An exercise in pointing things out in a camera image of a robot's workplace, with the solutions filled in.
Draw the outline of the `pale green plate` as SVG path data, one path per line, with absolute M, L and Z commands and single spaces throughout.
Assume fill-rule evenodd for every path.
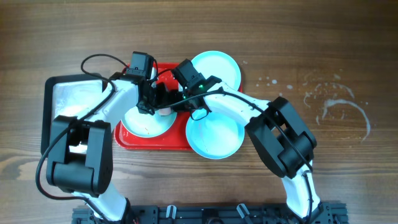
M 130 109 L 121 120 L 123 126 L 133 135 L 140 138 L 154 138 L 168 131 L 177 118 L 173 112 L 162 116 L 158 111 L 154 115 L 142 114 L 137 107 Z

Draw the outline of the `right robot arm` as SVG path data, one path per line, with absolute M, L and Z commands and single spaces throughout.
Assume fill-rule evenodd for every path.
M 287 207 L 311 223 L 320 204 L 312 180 L 317 141 L 292 104 L 281 96 L 259 100 L 234 90 L 218 77 L 206 78 L 189 59 L 173 68 L 172 74 L 183 88 L 174 106 L 203 108 L 243 125 L 261 161 L 282 179 Z

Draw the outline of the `pink sponge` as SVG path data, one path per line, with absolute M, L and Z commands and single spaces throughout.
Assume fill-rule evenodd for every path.
M 159 114 L 161 116 L 168 116 L 172 113 L 172 109 L 171 108 L 162 108 L 159 110 Z

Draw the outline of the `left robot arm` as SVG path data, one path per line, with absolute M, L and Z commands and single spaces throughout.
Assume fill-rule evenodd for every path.
M 44 196 L 40 173 L 47 163 L 47 182 L 66 193 L 64 200 L 82 200 L 92 217 L 103 223 L 137 223 L 130 201 L 111 183 L 113 173 L 112 131 L 128 110 L 139 107 L 153 113 L 169 99 L 164 83 L 146 77 L 115 73 L 103 78 L 108 85 L 99 100 L 75 116 L 59 115 L 52 121 L 50 142 L 36 170 L 36 185 Z

